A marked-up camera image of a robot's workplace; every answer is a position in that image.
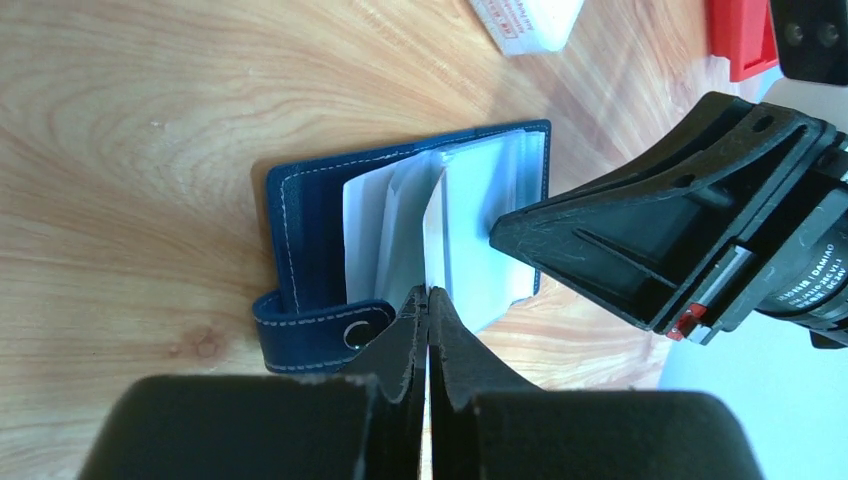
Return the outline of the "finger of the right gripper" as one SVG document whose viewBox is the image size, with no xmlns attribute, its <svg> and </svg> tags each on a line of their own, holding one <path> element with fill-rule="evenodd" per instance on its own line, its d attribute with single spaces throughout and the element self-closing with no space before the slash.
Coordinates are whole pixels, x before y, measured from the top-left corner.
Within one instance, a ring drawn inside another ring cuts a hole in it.
<svg viewBox="0 0 848 480">
<path fill-rule="evenodd" d="M 837 137 L 823 119 L 711 92 L 626 165 L 499 218 L 490 243 L 666 332 L 712 261 L 749 239 Z"/>
</svg>

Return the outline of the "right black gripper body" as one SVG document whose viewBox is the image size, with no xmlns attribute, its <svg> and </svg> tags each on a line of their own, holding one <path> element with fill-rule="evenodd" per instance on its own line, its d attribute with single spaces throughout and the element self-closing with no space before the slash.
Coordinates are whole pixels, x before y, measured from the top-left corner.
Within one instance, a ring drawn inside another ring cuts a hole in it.
<svg viewBox="0 0 848 480">
<path fill-rule="evenodd" d="M 825 150 L 749 239 L 712 261 L 667 337 L 705 345 L 751 312 L 847 345 L 847 140 Z"/>
</svg>

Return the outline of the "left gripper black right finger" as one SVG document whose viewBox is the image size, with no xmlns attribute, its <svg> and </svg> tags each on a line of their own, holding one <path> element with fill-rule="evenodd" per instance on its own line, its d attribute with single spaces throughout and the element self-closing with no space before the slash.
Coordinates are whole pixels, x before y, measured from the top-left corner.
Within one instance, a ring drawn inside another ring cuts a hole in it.
<svg viewBox="0 0 848 480">
<path fill-rule="evenodd" d="M 477 479 L 479 442 L 474 399 L 540 388 L 502 361 L 460 319 L 446 290 L 428 297 L 432 474 Z"/>
</svg>

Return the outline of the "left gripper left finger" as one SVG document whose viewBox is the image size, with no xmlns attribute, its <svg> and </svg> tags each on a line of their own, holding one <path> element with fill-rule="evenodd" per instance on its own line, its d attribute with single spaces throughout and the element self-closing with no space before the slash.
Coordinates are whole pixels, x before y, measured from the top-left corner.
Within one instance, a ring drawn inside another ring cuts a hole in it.
<svg viewBox="0 0 848 480">
<path fill-rule="evenodd" d="M 425 403 L 428 292 L 413 287 L 393 322 L 341 372 L 371 383 L 359 479 L 417 479 Z"/>
</svg>

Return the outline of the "navy blue card holder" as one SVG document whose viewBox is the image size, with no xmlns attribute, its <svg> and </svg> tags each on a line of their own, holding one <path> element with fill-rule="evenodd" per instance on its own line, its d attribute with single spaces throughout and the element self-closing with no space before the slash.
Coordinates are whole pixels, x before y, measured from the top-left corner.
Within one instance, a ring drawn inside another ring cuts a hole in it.
<svg viewBox="0 0 848 480">
<path fill-rule="evenodd" d="M 537 294 L 537 269 L 489 244 L 503 215 L 545 200 L 551 124 L 507 123 L 272 167 L 277 286 L 252 307 L 266 368 L 334 373 L 443 289 L 479 331 Z"/>
</svg>

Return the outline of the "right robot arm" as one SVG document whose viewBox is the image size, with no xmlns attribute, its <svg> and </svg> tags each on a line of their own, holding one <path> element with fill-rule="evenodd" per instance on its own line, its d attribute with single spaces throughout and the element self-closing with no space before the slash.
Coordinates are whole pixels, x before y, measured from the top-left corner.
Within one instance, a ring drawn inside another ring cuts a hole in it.
<svg viewBox="0 0 848 480">
<path fill-rule="evenodd" d="M 705 94 L 643 154 L 500 217 L 490 244 L 627 323 L 705 345 L 751 313 L 847 345 L 847 5 L 770 5 L 782 79 Z"/>
</svg>

